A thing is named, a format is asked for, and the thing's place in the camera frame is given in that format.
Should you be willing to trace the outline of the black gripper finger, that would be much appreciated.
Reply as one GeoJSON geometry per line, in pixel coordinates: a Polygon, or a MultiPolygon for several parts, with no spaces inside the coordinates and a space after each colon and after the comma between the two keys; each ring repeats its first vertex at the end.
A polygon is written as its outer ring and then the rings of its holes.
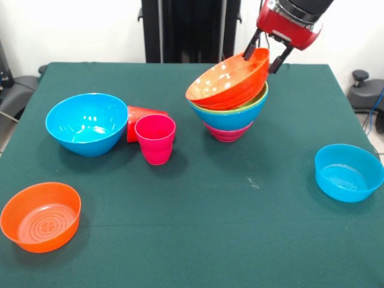
{"type": "Polygon", "coordinates": [[[256,29],[254,35],[252,36],[247,48],[245,49],[242,57],[244,58],[245,61],[249,61],[250,58],[252,57],[256,47],[257,47],[257,41],[260,38],[261,30],[256,29]]]}
{"type": "Polygon", "coordinates": [[[276,57],[273,63],[269,66],[268,73],[275,74],[279,70],[283,62],[286,60],[286,58],[290,55],[292,50],[293,47],[287,45],[284,52],[280,56],[276,57]]]}

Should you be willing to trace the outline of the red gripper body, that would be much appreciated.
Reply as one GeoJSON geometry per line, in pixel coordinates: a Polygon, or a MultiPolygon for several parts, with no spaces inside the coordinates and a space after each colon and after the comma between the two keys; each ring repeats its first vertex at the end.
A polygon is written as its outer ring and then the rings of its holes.
{"type": "Polygon", "coordinates": [[[323,23],[289,1],[265,1],[256,26],[259,30],[298,50],[317,39],[323,23]]]}

